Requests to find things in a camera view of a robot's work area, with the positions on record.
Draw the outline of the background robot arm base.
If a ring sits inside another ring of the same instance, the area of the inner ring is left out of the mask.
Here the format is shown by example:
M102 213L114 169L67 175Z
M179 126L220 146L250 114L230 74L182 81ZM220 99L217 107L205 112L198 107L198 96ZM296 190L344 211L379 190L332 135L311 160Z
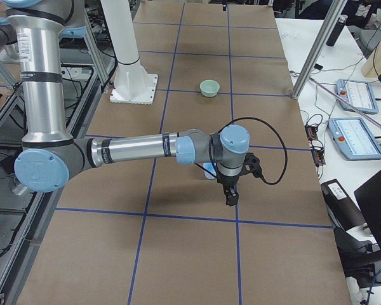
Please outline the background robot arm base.
M5 17L0 17L0 51L2 49L10 59L20 61L16 30Z

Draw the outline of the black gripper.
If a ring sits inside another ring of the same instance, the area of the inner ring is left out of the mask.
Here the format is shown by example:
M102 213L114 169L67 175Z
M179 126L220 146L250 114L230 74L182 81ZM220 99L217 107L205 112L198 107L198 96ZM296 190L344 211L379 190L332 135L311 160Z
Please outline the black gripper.
M225 194L225 204L228 206L236 206L239 201L239 193L236 190L236 185L239 180L239 175L228 176L221 172L218 173L218 183L222 185Z

